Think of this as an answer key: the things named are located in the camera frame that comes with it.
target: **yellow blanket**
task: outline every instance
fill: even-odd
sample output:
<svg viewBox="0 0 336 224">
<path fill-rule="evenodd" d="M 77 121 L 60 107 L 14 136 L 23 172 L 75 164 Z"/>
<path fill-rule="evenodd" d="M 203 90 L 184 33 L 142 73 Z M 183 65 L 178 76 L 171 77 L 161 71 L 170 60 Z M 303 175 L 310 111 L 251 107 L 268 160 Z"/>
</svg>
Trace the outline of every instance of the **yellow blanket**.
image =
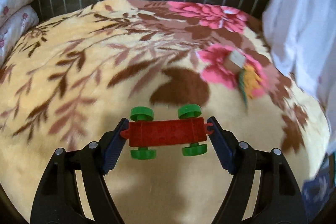
<svg viewBox="0 0 336 224">
<path fill-rule="evenodd" d="M 260 22 L 231 8 L 106 0 L 30 30 L 0 74 L 0 183 L 13 204 L 29 219 L 55 149 L 99 140 L 137 105 L 165 120 L 176 119 L 181 105 L 199 104 L 205 118 L 215 116 L 238 140 L 258 150 L 281 148 L 301 187 L 323 159 L 327 122 L 318 102 L 274 68 L 259 28 Z M 233 49 L 264 80 L 247 110 L 222 66 Z M 132 160 L 127 144 L 105 177 L 126 223 L 212 221 L 231 176 L 211 143 L 196 157 L 182 156 L 185 145 L 159 147 L 148 161 Z M 80 180 L 79 173 L 83 208 L 92 217 Z"/>
</svg>

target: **red lego brick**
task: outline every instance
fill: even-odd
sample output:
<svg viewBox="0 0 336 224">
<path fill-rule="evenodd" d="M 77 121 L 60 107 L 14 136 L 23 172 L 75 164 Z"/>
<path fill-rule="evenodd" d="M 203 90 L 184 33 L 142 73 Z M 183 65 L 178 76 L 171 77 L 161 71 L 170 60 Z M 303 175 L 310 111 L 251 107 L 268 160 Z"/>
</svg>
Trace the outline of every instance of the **red lego brick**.
<svg viewBox="0 0 336 224">
<path fill-rule="evenodd" d="M 203 117 L 170 121 L 130 122 L 129 128 L 120 133 L 129 139 L 131 147 L 147 147 L 173 145 L 183 143 L 204 142 L 208 124 Z"/>
</svg>

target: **red toy car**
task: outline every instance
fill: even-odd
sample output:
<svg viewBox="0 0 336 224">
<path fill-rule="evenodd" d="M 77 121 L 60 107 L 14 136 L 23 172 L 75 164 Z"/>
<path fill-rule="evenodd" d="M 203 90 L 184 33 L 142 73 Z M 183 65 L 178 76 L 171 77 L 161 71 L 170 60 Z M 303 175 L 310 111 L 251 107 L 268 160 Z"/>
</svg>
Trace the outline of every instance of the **red toy car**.
<svg viewBox="0 0 336 224">
<path fill-rule="evenodd" d="M 154 112 L 147 107 L 135 107 L 131 110 L 129 128 L 120 135 L 129 139 L 129 146 L 138 147 L 131 150 L 131 156 L 137 160 L 150 160 L 156 157 L 156 150 L 149 150 L 148 146 L 174 145 L 189 143 L 184 147 L 184 156 L 196 156 L 207 152 L 207 145 L 199 142 L 207 140 L 207 134 L 211 134 L 201 115 L 198 105 L 185 105 L 178 110 L 180 120 L 155 121 Z"/>
</svg>

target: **white curtain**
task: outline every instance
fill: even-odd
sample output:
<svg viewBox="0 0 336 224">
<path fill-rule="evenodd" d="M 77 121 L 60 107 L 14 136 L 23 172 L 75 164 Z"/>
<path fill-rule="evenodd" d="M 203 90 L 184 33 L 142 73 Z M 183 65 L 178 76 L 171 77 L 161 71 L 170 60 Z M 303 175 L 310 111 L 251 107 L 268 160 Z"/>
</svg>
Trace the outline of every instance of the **white curtain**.
<svg viewBox="0 0 336 224">
<path fill-rule="evenodd" d="M 336 0 L 270 0 L 263 31 L 276 68 L 326 107 L 336 150 Z"/>
</svg>

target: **small wooden block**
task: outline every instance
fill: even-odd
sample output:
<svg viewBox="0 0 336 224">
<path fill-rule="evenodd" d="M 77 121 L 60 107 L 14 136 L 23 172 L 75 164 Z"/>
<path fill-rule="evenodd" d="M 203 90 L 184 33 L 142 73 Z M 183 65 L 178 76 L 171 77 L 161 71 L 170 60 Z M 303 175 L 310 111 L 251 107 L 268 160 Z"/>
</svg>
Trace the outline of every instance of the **small wooden block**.
<svg viewBox="0 0 336 224">
<path fill-rule="evenodd" d="M 240 73 L 244 67 L 246 57 L 239 51 L 232 51 L 229 56 L 224 60 L 223 66 L 234 75 Z"/>
</svg>

